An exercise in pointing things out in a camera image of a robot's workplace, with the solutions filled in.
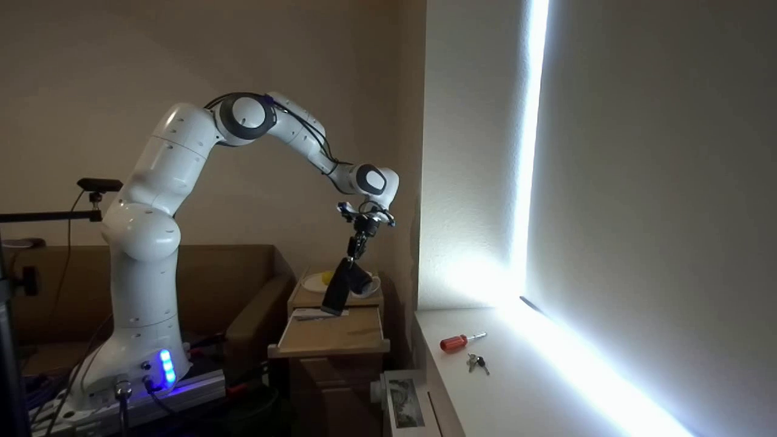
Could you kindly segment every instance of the brown sofa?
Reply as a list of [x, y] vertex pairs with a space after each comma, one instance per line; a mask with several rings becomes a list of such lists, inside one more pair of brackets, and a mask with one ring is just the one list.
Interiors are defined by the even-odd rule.
[[[33, 267], [39, 293], [12, 298], [25, 374], [75, 364], [109, 333], [109, 255], [105, 246], [9, 253], [20, 273]], [[273, 246], [183, 246], [178, 304], [184, 340], [223, 335], [223, 364], [242, 372], [264, 358], [286, 321], [293, 273]]]

